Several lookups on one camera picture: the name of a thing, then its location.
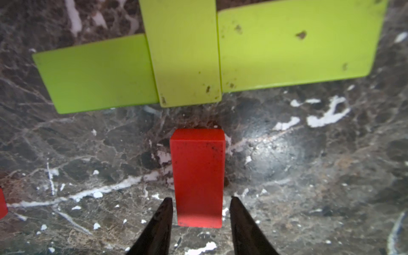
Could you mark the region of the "red block front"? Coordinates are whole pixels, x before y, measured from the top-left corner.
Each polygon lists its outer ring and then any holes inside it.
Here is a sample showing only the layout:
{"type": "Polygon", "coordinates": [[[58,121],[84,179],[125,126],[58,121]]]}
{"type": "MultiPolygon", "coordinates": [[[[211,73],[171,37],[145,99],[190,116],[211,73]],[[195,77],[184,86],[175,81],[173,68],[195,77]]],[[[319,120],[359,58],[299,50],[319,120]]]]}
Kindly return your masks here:
{"type": "Polygon", "coordinates": [[[3,219],[8,214],[8,207],[6,204],[3,189],[0,188],[0,219],[3,219]]]}

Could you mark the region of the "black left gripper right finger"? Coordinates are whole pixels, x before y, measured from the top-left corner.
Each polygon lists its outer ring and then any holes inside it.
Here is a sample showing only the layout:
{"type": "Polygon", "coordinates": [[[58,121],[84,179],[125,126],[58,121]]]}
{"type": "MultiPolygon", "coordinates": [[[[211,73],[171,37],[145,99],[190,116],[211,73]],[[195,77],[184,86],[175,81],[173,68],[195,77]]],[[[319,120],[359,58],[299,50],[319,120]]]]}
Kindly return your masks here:
{"type": "Polygon", "coordinates": [[[229,209],[235,255],[279,255],[238,197],[229,209]]]}

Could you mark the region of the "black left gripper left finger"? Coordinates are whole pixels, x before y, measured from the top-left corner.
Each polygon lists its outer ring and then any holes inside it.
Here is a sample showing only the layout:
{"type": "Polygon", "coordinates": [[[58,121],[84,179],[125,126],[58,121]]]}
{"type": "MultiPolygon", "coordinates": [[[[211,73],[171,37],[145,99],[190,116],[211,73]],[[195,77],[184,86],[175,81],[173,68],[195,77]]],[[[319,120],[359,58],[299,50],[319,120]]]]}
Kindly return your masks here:
{"type": "Polygon", "coordinates": [[[172,198],[165,198],[126,255],[168,255],[173,220],[172,198]]]}

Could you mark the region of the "red block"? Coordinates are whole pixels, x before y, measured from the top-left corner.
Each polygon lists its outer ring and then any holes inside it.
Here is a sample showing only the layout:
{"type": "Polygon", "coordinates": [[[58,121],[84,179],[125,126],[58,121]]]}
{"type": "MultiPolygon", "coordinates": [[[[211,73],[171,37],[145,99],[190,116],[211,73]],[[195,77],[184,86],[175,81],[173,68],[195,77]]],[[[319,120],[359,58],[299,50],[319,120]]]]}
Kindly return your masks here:
{"type": "Polygon", "coordinates": [[[221,129],[177,129],[171,139],[177,223],[222,227],[226,139],[221,129]]]}
{"type": "Polygon", "coordinates": [[[0,219],[3,219],[8,214],[8,207],[6,204],[3,189],[0,188],[0,219]]]}

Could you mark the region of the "green block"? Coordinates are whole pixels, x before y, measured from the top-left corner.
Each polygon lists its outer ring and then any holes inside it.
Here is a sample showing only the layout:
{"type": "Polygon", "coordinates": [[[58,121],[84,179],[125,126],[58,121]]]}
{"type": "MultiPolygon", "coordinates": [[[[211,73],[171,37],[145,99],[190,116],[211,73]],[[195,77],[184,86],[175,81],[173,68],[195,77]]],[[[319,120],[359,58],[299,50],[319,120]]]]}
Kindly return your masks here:
{"type": "Polygon", "coordinates": [[[161,107],[222,99],[215,1],[140,1],[161,107]]]}
{"type": "Polygon", "coordinates": [[[367,76],[387,1],[270,1],[218,13],[223,92],[367,76]]]}
{"type": "Polygon", "coordinates": [[[144,34],[33,54],[59,114],[159,102],[144,34]]]}

